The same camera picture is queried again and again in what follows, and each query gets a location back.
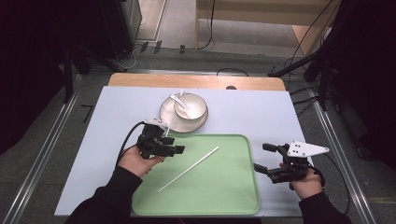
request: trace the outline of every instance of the chopstick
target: chopstick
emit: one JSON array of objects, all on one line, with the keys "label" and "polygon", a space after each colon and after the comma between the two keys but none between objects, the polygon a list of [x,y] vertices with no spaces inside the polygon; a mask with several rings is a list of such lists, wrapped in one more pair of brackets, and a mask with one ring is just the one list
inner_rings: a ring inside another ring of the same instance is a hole
[{"label": "chopstick", "polygon": [[173,182],[175,182],[177,179],[179,179],[181,176],[183,176],[184,174],[186,174],[190,169],[192,169],[194,166],[198,165],[198,163],[200,163],[201,161],[203,161],[204,159],[206,159],[207,157],[209,157],[210,155],[212,155],[216,150],[218,150],[219,147],[215,147],[213,148],[210,152],[208,152],[206,155],[204,155],[200,160],[198,160],[195,164],[193,164],[192,166],[190,166],[189,168],[187,168],[187,170],[185,170],[183,173],[181,173],[180,175],[178,175],[177,177],[175,177],[173,180],[171,180],[169,183],[167,183],[165,186],[163,186],[161,189],[159,189],[157,192],[159,193],[161,190],[165,189],[166,187],[168,187],[169,185],[171,185]]}]

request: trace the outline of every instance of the cable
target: cable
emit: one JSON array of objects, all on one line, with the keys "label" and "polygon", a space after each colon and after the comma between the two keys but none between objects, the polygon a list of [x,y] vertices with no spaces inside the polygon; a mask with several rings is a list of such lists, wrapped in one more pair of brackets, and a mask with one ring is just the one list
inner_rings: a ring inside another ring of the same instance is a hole
[{"label": "cable", "polygon": [[236,70],[236,71],[240,71],[242,73],[244,73],[247,77],[249,77],[248,73],[245,72],[244,70],[238,69],[238,68],[221,68],[217,73],[216,76],[219,75],[219,72],[224,71],[224,70]]},{"label": "cable", "polygon": [[119,67],[124,68],[124,69],[133,68],[133,67],[136,65],[136,61],[137,61],[136,57],[134,56],[134,51],[137,50],[137,49],[140,49],[140,48],[142,48],[142,47],[141,47],[141,46],[138,46],[138,47],[134,48],[134,50],[132,50],[132,56],[134,57],[134,63],[133,63],[132,65],[130,65],[130,66],[124,66],[124,65],[122,65],[122,64],[117,63],[115,60],[113,61],[113,63],[115,63],[116,65],[118,65]]},{"label": "cable", "polygon": [[213,0],[213,5],[212,5],[212,15],[210,16],[210,38],[207,41],[206,45],[202,48],[199,49],[205,49],[207,46],[209,46],[210,42],[212,42],[212,38],[213,38],[213,15],[215,14],[215,3],[216,0]]},{"label": "cable", "polygon": [[335,168],[337,168],[337,170],[338,170],[338,173],[340,173],[341,177],[343,178],[343,182],[346,187],[346,195],[347,195],[346,211],[344,212],[344,214],[346,215],[347,212],[349,211],[349,207],[350,207],[350,192],[349,192],[349,189],[347,188],[347,182],[344,179],[343,174],[341,173],[341,170],[338,167],[337,163],[335,163],[335,161],[329,155],[327,155],[327,154],[323,154],[323,155],[325,155],[332,162],[332,164],[334,164]]},{"label": "cable", "polygon": [[310,98],[302,100],[302,101],[293,102],[293,105],[300,105],[300,104],[303,104],[303,103],[311,101],[311,100],[315,100],[316,101],[317,99],[318,99],[317,96],[313,96],[313,97],[310,97]]},{"label": "cable", "polygon": [[117,157],[116,166],[117,166],[117,164],[119,164],[119,162],[120,162],[122,156],[125,154],[125,152],[128,151],[129,148],[134,147],[134,146],[136,145],[136,144],[135,144],[135,145],[133,145],[133,146],[128,147],[127,149],[125,149],[125,145],[126,145],[126,143],[128,142],[129,137],[130,137],[131,134],[134,132],[134,130],[135,130],[139,125],[141,125],[141,124],[145,124],[145,122],[144,122],[144,121],[138,122],[138,123],[131,129],[131,131],[129,131],[128,134],[126,135],[125,140],[124,140],[123,143],[122,143],[119,156]]},{"label": "cable", "polygon": [[332,3],[332,1],[333,1],[333,0],[331,0],[331,1],[326,5],[326,7],[323,8],[323,9],[321,10],[321,12],[319,13],[319,15],[315,18],[315,20],[314,20],[314,21],[312,22],[312,24],[309,26],[308,30],[306,30],[306,32],[305,32],[303,38],[301,39],[300,43],[299,43],[298,46],[297,46],[297,49],[294,51],[294,54],[293,54],[293,56],[291,57],[290,64],[292,64],[293,58],[294,58],[294,56],[296,55],[296,53],[297,53],[298,49],[300,48],[301,44],[303,43],[303,41],[304,41],[306,35],[308,34],[309,30],[311,30],[311,28],[314,26],[315,22],[317,22],[317,20],[320,18],[320,16],[323,14],[323,12],[327,9],[327,7],[329,7],[329,5]]},{"label": "cable", "polygon": [[299,89],[299,90],[297,90],[297,91],[289,92],[289,95],[292,96],[292,95],[294,95],[294,94],[296,94],[296,93],[298,93],[298,92],[300,92],[300,91],[305,91],[305,90],[308,90],[308,89],[312,89],[313,91],[317,92],[317,91],[315,90],[315,88],[313,88],[313,87],[304,87],[304,88],[301,88],[301,89]]},{"label": "cable", "polygon": [[304,107],[304,109],[302,111],[300,111],[299,113],[297,113],[297,117],[300,117],[307,109],[309,109],[309,107],[311,107],[317,100],[312,100],[306,107]]}]

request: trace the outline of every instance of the black sleeve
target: black sleeve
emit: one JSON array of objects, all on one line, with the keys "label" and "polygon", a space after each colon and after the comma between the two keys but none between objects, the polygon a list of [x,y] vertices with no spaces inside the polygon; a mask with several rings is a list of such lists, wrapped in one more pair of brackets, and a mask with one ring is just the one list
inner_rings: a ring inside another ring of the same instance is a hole
[{"label": "black sleeve", "polygon": [[131,215],[132,195],[142,179],[122,167],[116,167],[105,187],[98,188],[81,203],[66,224],[124,223]]},{"label": "black sleeve", "polygon": [[303,213],[304,224],[351,224],[349,217],[340,213],[321,192],[299,203]]}]

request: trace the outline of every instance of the black cable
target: black cable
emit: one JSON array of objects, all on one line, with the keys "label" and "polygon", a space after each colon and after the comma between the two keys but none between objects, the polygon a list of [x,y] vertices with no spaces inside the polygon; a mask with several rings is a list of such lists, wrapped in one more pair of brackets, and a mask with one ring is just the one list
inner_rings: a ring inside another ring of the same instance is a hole
[{"label": "black cable", "polygon": [[294,56],[296,55],[296,53],[297,53],[298,49],[300,48],[301,44],[303,43],[303,41],[304,41],[306,35],[308,34],[309,30],[314,26],[315,22],[317,22],[317,20],[320,18],[320,16],[323,14],[323,12],[327,9],[327,7],[328,7],[331,3],[332,3],[332,0],[326,5],[325,8],[323,8],[323,9],[321,10],[321,12],[319,13],[319,15],[315,18],[315,20],[314,20],[314,21],[312,22],[312,24],[309,26],[308,30],[306,30],[306,32],[305,32],[303,38],[301,39],[300,43],[299,43],[298,46],[297,46],[297,49],[294,51],[294,54],[293,54],[293,56],[291,57],[290,64],[293,63],[293,58],[294,58]]},{"label": "black cable", "polygon": [[[319,13],[319,15],[318,15],[318,16],[315,18],[315,20],[311,23],[311,25],[309,26],[308,30],[306,30],[306,32],[305,32],[303,38],[301,39],[300,43],[298,44],[296,50],[295,50],[294,53],[293,53],[293,56],[291,57],[290,66],[292,65],[293,59],[294,59],[294,57],[295,57],[295,55],[296,55],[298,49],[300,48],[301,44],[303,43],[303,41],[304,41],[306,35],[308,34],[309,30],[311,30],[311,28],[314,26],[315,22],[320,18],[320,16],[323,14],[323,12],[327,9],[327,7],[328,7],[331,3],[332,3],[332,0],[326,5],[325,8],[323,8],[323,10]],[[305,58],[303,58],[303,60],[304,60],[304,59],[308,59],[309,61],[311,61],[311,63],[314,63],[314,62],[311,60],[311,55],[306,56]],[[290,81],[291,81],[291,77],[290,77],[290,76],[291,76],[291,73],[288,73],[288,75],[289,75],[289,83],[288,83],[287,90],[288,90],[289,87],[290,87]],[[271,76],[271,74],[268,74],[268,77],[279,77],[279,75]]]},{"label": "black cable", "polygon": [[303,104],[308,101],[312,101],[312,100],[316,101],[317,99],[318,99],[317,96],[313,96],[313,97],[310,97],[310,98],[302,100],[302,101],[293,102],[293,105],[300,105],[300,104]]},{"label": "black cable", "polygon": [[249,75],[248,75],[247,72],[245,72],[244,70],[238,69],[238,68],[221,68],[221,69],[216,73],[216,76],[219,75],[219,72],[224,71],[224,70],[235,70],[235,71],[239,71],[239,72],[244,73],[247,77],[249,77]]},{"label": "black cable", "polygon": [[120,162],[122,156],[125,154],[125,152],[126,152],[127,150],[129,150],[129,148],[135,146],[135,145],[133,145],[133,146],[131,146],[131,147],[128,147],[126,150],[124,150],[124,149],[125,149],[125,145],[126,145],[126,143],[128,142],[129,137],[130,137],[131,134],[134,132],[134,130],[135,130],[139,125],[141,125],[141,124],[145,124],[145,122],[144,122],[144,121],[138,122],[138,123],[131,129],[131,131],[129,131],[128,134],[126,135],[125,140],[124,140],[123,143],[122,143],[119,156],[117,157],[116,166],[117,166],[117,164],[119,164],[119,162]]},{"label": "black cable", "polygon": [[207,46],[209,46],[210,42],[212,42],[212,38],[213,38],[213,15],[215,14],[215,3],[216,3],[216,0],[213,0],[212,15],[210,16],[210,38],[207,41],[206,45],[203,48],[199,48],[199,49],[205,49]]},{"label": "black cable", "polygon": [[313,100],[311,101],[302,111],[300,111],[299,113],[297,113],[297,117],[300,117],[307,109],[309,109],[309,107],[311,107],[317,100]]},{"label": "black cable", "polygon": [[344,179],[344,176],[343,176],[343,174],[341,173],[341,170],[340,170],[340,168],[338,167],[337,163],[335,163],[335,161],[334,161],[329,155],[327,155],[327,154],[323,154],[323,155],[325,155],[325,156],[332,162],[332,164],[334,164],[335,168],[337,168],[338,172],[340,173],[341,177],[343,178],[343,182],[344,182],[344,185],[345,185],[345,187],[346,187],[346,195],[347,195],[346,211],[344,212],[344,214],[346,215],[347,212],[349,211],[349,207],[350,207],[350,192],[349,192],[349,189],[347,188],[347,182],[346,182],[346,180]]},{"label": "black cable", "polygon": [[315,88],[313,88],[313,87],[304,87],[304,88],[301,88],[301,89],[299,89],[299,90],[297,90],[297,91],[291,91],[291,92],[289,92],[289,95],[292,96],[292,95],[294,95],[294,94],[296,94],[296,93],[298,93],[298,92],[300,92],[300,91],[305,91],[305,90],[308,90],[308,89],[311,89],[312,91],[317,92],[317,91],[315,90]]}]

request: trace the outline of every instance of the human hand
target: human hand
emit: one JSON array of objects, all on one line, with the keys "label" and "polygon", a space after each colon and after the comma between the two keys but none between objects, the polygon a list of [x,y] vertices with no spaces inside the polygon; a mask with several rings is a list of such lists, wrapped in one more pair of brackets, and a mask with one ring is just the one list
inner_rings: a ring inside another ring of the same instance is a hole
[{"label": "human hand", "polygon": [[155,164],[164,161],[164,159],[164,157],[152,157],[144,160],[140,155],[139,148],[134,146],[125,152],[119,162],[119,166],[141,178],[148,173]]},{"label": "human hand", "polygon": [[[284,163],[280,163],[279,166],[285,168]],[[290,183],[293,185],[294,190],[301,200],[322,192],[320,175],[316,175],[315,171],[312,169],[308,169],[305,179],[291,181]]]}]

